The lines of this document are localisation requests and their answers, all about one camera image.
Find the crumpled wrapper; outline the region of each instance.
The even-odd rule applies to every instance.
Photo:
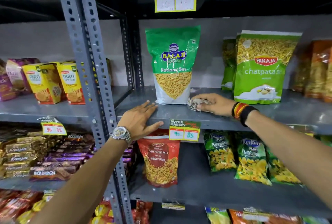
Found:
[[[198,109],[197,105],[202,104],[202,103],[211,104],[208,100],[196,98],[196,99],[189,99],[187,102],[187,105],[188,105],[189,109],[201,112],[201,109]]]

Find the hand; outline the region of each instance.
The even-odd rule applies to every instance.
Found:
[[[208,100],[211,104],[199,104],[197,105],[198,109],[203,111],[210,111],[216,115],[220,116],[232,116],[232,108],[235,104],[235,101],[222,97],[218,94],[199,94],[194,96],[192,99],[201,98]]]
[[[118,123],[118,126],[127,128],[132,141],[145,137],[164,124],[160,121],[150,126],[146,126],[146,121],[158,107],[154,102],[148,105],[149,103],[150,101],[146,101],[142,105],[126,111]]]

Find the watch face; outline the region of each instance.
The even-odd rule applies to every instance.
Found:
[[[113,136],[115,138],[122,138],[122,137],[124,137],[125,133],[126,133],[126,128],[125,127],[116,127],[113,130]]]

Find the black wristband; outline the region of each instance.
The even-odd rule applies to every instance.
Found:
[[[253,106],[246,106],[243,111],[240,114],[240,123],[244,126],[247,127],[247,125],[245,125],[245,122],[247,121],[247,117],[249,115],[249,113],[253,110],[257,110],[256,108],[254,108]]]
[[[237,105],[238,103],[240,103],[240,102],[236,102],[236,103],[234,104],[233,108],[232,108],[232,117],[235,117],[234,109],[235,109],[235,107],[236,107],[236,105]]]

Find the silver wristwatch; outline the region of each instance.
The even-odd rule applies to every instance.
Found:
[[[110,136],[116,140],[120,140],[123,139],[127,142],[127,144],[129,145],[131,143],[131,136],[130,136],[130,132],[127,130],[126,127],[116,127],[112,133],[110,134]]]

